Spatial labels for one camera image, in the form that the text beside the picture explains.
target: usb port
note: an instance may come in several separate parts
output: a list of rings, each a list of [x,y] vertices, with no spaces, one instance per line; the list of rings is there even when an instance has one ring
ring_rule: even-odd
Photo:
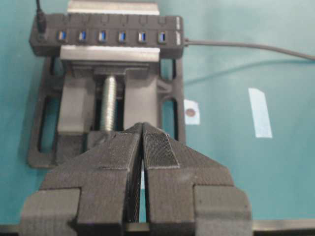
[[[125,43],[126,42],[126,37],[127,37],[127,35],[126,35],[125,31],[120,32],[119,33],[119,37],[118,37],[119,42]]]
[[[138,41],[139,43],[145,43],[147,41],[147,36],[145,32],[140,32],[139,33],[139,37],[138,37]]]
[[[65,41],[67,38],[67,33],[65,31],[58,32],[58,41]]]
[[[86,41],[86,39],[87,39],[87,32],[85,30],[81,31],[79,33],[79,41],[84,42],[84,41]]]
[[[158,42],[159,43],[166,43],[166,33],[161,32],[158,34]]]
[[[106,42],[106,31],[101,31],[98,34],[98,40],[100,43],[105,43]]]

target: black cable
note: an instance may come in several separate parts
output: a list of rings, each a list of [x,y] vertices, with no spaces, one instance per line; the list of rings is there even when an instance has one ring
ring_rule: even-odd
[[[46,32],[46,16],[45,13],[40,8],[40,1],[36,0],[36,20],[38,32],[44,34]]]
[[[37,10],[40,10],[40,0],[36,0]]]
[[[307,55],[304,53],[299,53],[283,48],[271,47],[267,45],[261,44],[252,44],[252,43],[237,43],[237,42],[215,42],[215,41],[200,41],[200,40],[189,40],[185,39],[185,46],[189,45],[200,45],[200,46],[219,46],[219,47],[238,47],[238,48],[256,48],[256,49],[263,49],[272,52],[282,53],[291,55],[298,58],[308,59],[308,60],[315,60],[315,56]]]

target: teal mat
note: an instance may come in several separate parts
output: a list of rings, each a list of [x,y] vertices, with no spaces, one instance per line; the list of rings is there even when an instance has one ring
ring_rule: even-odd
[[[28,44],[32,2],[1,1],[0,224],[18,223],[25,198],[46,173],[26,165],[43,64]],[[163,15],[184,17],[191,39],[264,43],[315,54],[313,0],[157,2]],[[47,13],[65,12],[67,0],[42,0],[42,6]],[[314,63],[271,52],[185,50],[185,97],[199,103],[201,115],[201,125],[187,126],[187,144],[231,170],[235,184],[250,197],[254,219],[315,218],[314,74]],[[265,93],[272,139],[255,137],[249,88]]]

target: white tape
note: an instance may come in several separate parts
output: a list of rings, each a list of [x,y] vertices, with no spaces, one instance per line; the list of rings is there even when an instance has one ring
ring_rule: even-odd
[[[265,94],[256,89],[249,88],[252,106],[252,118],[255,127],[256,138],[272,138],[271,125]]]
[[[185,123],[200,125],[199,105],[194,101],[184,100]]]

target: threaded lead screw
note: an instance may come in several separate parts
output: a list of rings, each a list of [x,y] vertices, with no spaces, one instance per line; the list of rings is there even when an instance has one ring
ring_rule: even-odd
[[[117,83],[114,76],[108,76],[104,81],[103,101],[101,108],[100,129],[113,131],[115,129]]]

